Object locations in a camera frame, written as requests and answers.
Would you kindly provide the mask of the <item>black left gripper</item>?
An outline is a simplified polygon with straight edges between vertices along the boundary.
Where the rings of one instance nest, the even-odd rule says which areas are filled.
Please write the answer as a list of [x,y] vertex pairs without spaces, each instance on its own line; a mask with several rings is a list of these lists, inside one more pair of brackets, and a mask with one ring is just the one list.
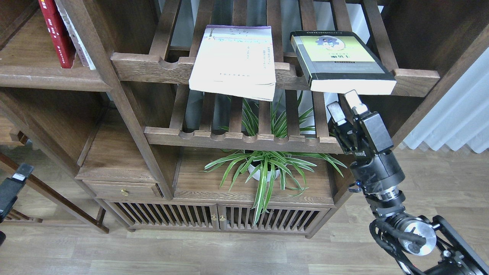
[[34,167],[22,163],[11,178],[6,178],[0,186],[0,222],[2,223],[17,200],[17,195],[25,186]]

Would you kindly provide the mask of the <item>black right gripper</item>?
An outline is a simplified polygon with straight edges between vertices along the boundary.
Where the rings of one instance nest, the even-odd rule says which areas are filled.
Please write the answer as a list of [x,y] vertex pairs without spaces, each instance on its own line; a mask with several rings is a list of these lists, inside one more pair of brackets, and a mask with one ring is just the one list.
[[397,186],[405,175],[391,148],[393,142],[378,112],[369,112],[355,89],[344,94],[353,123],[347,121],[338,101],[327,105],[334,133],[344,153],[355,161],[350,165],[356,178],[352,190],[362,188],[371,199],[388,201],[398,197]]

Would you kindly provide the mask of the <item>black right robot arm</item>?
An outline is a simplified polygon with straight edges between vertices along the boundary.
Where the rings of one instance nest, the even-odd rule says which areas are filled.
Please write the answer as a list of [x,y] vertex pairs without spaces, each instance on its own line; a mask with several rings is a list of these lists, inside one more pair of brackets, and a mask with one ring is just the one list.
[[369,232],[406,275],[487,275],[488,265],[442,218],[407,214],[398,184],[405,179],[392,139],[378,112],[372,112],[352,90],[345,99],[353,115],[349,122],[338,102],[327,108],[335,136],[355,160],[356,179],[348,190],[362,192],[374,215]]

